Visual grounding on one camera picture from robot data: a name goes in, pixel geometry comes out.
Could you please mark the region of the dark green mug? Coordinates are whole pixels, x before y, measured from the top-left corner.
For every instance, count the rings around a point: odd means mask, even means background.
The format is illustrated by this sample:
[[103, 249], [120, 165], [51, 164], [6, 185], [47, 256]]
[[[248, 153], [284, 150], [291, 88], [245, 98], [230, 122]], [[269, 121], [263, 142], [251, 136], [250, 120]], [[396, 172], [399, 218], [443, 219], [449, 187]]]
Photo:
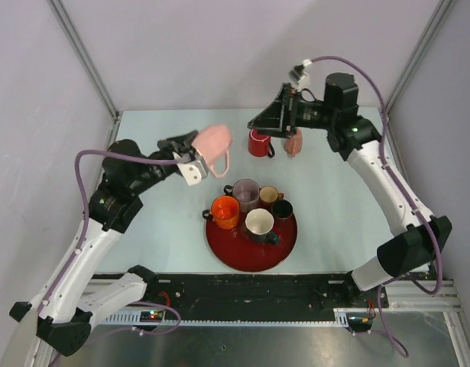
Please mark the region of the dark green mug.
[[243, 228], [246, 236], [253, 242], [270, 245], [277, 245], [279, 242], [279, 237], [273, 232], [274, 217], [266, 209], [251, 210], [245, 217]]

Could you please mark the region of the orange mug black handle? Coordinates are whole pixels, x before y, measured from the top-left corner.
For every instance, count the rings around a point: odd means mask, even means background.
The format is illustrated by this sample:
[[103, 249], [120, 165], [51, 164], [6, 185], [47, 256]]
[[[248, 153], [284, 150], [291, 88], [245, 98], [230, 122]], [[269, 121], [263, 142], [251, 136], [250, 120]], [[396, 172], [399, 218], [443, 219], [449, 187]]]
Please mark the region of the orange mug black handle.
[[209, 209], [202, 212], [206, 221], [213, 221], [220, 229], [230, 230], [238, 225], [240, 205], [232, 196], [219, 196]]

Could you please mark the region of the small orange mug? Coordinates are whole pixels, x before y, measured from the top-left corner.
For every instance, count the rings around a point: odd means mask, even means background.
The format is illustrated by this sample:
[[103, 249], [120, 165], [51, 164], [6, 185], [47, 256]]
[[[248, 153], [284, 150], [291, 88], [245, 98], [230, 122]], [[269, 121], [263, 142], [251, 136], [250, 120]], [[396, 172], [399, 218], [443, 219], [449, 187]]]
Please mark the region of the small orange mug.
[[259, 198], [262, 206], [271, 207], [273, 203], [284, 198], [284, 193], [276, 187], [264, 186], [259, 190]]

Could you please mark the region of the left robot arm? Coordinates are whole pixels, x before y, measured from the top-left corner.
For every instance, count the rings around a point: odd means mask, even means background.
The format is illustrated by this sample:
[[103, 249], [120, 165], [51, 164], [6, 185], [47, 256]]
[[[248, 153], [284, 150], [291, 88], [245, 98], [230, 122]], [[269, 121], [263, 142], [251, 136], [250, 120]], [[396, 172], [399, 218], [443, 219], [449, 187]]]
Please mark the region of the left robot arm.
[[[131, 139], [114, 142], [107, 150], [83, 150], [74, 168], [84, 205], [76, 238], [40, 292], [30, 301], [15, 303], [10, 316], [29, 320], [34, 335], [61, 356], [71, 356], [105, 318], [129, 304], [153, 304], [159, 298], [154, 272], [136, 265], [113, 284], [84, 296], [99, 263], [122, 237], [140, 212], [140, 195], [168, 177], [180, 175], [188, 184], [206, 177], [206, 162], [199, 152], [200, 133], [162, 139], [157, 151], [145, 156]], [[80, 180], [80, 161], [86, 155], [102, 160], [102, 180], [88, 196]]]

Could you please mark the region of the large lilac mug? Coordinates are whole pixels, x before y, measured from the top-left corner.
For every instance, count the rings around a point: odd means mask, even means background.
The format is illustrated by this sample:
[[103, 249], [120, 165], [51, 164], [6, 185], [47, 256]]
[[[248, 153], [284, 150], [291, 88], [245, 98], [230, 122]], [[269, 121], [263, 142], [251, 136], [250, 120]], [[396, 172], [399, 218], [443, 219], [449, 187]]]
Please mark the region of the large lilac mug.
[[227, 184], [223, 187], [223, 192], [238, 201], [242, 213], [248, 213], [258, 207], [260, 187], [252, 179], [241, 179], [234, 185]]

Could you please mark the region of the salmon small mug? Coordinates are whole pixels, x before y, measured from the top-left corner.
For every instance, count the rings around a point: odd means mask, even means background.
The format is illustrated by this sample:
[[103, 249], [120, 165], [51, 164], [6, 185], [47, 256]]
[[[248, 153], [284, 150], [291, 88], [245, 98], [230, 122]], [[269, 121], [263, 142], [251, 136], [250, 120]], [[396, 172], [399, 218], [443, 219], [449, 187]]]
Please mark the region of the salmon small mug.
[[300, 129], [297, 129], [297, 132], [284, 143], [284, 150], [289, 156], [295, 157], [301, 152], [302, 147], [303, 133]]

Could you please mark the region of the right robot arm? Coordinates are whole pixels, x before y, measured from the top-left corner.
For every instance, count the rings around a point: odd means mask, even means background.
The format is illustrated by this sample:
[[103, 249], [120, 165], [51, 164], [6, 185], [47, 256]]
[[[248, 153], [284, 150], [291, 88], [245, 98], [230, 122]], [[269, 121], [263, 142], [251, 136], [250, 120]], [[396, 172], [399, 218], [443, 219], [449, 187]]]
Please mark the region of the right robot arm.
[[248, 128], [275, 138], [291, 138], [298, 128], [326, 131], [331, 150], [368, 186], [393, 235], [378, 247], [376, 256], [349, 273], [343, 288], [345, 301], [359, 307], [370, 298], [371, 289], [428, 263], [436, 265], [441, 278], [441, 254], [452, 224], [446, 216], [435, 216], [410, 189], [388, 157], [382, 135], [359, 115], [353, 75], [328, 75], [321, 100], [307, 101], [302, 92], [300, 87], [283, 84]]

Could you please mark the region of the pink tall mug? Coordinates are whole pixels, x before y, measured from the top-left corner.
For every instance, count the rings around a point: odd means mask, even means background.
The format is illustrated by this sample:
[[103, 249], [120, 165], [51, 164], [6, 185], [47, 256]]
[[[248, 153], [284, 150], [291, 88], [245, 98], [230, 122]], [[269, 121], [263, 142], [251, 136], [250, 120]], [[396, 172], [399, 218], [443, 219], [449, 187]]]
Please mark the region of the pink tall mug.
[[[210, 125], [204, 128], [192, 142], [192, 146], [216, 178], [224, 177], [229, 171], [229, 149], [231, 144], [232, 133], [229, 127], [223, 124]], [[225, 170], [222, 173], [215, 171], [215, 164], [220, 158], [225, 159]]]

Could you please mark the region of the brown striped mug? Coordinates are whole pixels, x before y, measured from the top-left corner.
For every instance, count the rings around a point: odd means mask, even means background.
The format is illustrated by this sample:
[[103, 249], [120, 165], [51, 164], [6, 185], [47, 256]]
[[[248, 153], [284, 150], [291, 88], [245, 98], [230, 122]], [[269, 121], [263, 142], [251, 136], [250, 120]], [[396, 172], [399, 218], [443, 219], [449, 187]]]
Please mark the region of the brown striped mug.
[[293, 216], [293, 206], [287, 200], [277, 200], [273, 203], [271, 212], [275, 222], [286, 222]]

